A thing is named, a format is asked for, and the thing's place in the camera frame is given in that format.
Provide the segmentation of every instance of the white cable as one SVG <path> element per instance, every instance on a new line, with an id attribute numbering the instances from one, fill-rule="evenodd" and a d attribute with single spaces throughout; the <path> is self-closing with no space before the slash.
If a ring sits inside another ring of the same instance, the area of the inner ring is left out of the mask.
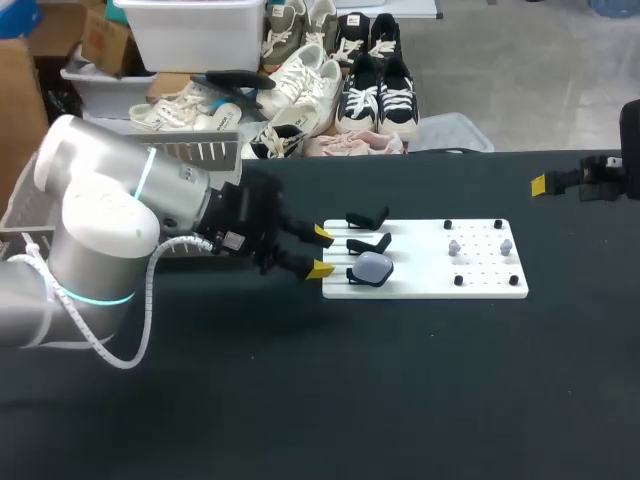
<path id="1" fill-rule="evenodd" d="M 80 315 L 80 312 L 78 312 L 76 307 L 73 305 L 73 301 L 66 295 L 64 289 L 60 286 L 58 281 L 49 271 L 49 267 L 44 262 L 42 257 L 40 257 L 36 244 L 33 244 L 35 245 L 35 247 L 27 247 L 27 255 L 15 255 L 8 261 L 26 263 L 27 265 L 33 267 L 40 275 L 42 275 L 45 281 L 52 286 L 53 292 L 58 298 L 58 301 L 67 311 L 73 322 L 80 330 L 80 333 L 82 333 L 84 338 L 87 340 L 87 342 L 89 342 L 89 345 L 91 345 L 96 353 L 110 365 L 122 370 L 128 370 L 140 363 L 147 351 L 147 345 L 149 344 L 149 336 L 151 335 L 151 316 L 153 310 L 153 274 L 155 273 L 156 263 L 166 250 L 180 244 L 194 245 L 209 252 L 213 249 L 213 244 L 211 242 L 198 237 L 175 237 L 167 240 L 155 249 L 155 251 L 151 255 L 151 258 L 149 258 L 149 264 L 147 265 L 147 273 L 145 277 L 144 327 L 142 329 L 142 338 L 140 339 L 140 347 L 138 347 L 138 352 L 131 360 L 121 360 L 117 358 L 100 343 L 100 340 L 98 340 L 98 338 L 93 334 L 91 329 L 88 327 L 88 325 Z"/>

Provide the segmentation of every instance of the storage box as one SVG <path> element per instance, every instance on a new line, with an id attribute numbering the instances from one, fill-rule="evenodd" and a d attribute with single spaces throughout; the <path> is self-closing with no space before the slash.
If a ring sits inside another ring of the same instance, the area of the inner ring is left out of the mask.
<path id="1" fill-rule="evenodd" d="M 114 0 L 152 72 L 257 71 L 264 0 Z"/>
<path id="2" fill-rule="evenodd" d="M 41 20 L 36 0 L 0 0 L 0 38 L 26 37 Z"/>
<path id="3" fill-rule="evenodd" d="M 129 119 L 129 108 L 147 103 L 147 90 L 155 75 L 149 77 L 115 78 L 101 72 L 83 74 L 76 62 L 60 70 L 60 76 L 69 80 L 82 98 L 84 111 L 97 118 Z"/>
<path id="4" fill-rule="evenodd" d="M 82 38 L 82 55 L 109 75 L 131 70 L 138 50 L 131 30 L 104 18 L 106 7 L 97 5 L 87 10 Z"/>

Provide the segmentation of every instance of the black clamp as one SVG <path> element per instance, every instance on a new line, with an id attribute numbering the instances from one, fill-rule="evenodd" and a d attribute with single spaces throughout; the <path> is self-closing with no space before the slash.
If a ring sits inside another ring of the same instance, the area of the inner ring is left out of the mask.
<path id="1" fill-rule="evenodd" d="M 385 233 L 377 245 L 371 245 L 370 243 L 362 242 L 360 240 L 347 240 L 347 250 L 349 250 L 349 255 L 360 255 L 364 252 L 373 252 L 382 255 L 389 245 L 391 245 L 390 233 Z"/>
<path id="2" fill-rule="evenodd" d="M 371 230 L 372 232 L 378 230 L 387 218 L 389 218 L 389 207 L 383 207 L 375 218 L 365 217 L 358 213 L 347 213 L 345 215 L 345 220 L 349 227 L 355 225 L 357 228 Z"/>

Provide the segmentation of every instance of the cardboard box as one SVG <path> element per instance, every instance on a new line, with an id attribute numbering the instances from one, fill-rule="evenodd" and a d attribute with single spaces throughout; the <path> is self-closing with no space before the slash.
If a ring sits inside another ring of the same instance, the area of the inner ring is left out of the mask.
<path id="1" fill-rule="evenodd" d="M 41 5 L 42 23 L 28 37 L 34 58 L 64 59 L 80 41 L 86 9 L 77 4 Z"/>
<path id="2" fill-rule="evenodd" d="M 140 54 L 129 27 L 105 19 L 105 10 L 104 5 L 87 10 L 82 56 L 104 73 L 120 76 L 135 67 Z"/>
<path id="3" fill-rule="evenodd" d="M 49 129 L 35 69 L 26 42 L 0 41 L 0 212 L 7 208 L 16 180 Z"/>

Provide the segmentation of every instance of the black table surface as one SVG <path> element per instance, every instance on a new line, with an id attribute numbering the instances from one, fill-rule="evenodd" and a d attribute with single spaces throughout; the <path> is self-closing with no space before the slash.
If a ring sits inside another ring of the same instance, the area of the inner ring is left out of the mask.
<path id="1" fill-rule="evenodd" d="M 165 271 L 135 370 L 90 351 L 0 353 L 0 475 L 639 478 L 640 202 L 530 197 L 532 178 L 586 154 L 260 164 L 313 220 L 383 205 L 506 218 L 529 296 L 324 300 L 286 272 Z M 138 298 L 116 353 L 135 351 L 141 311 Z"/>

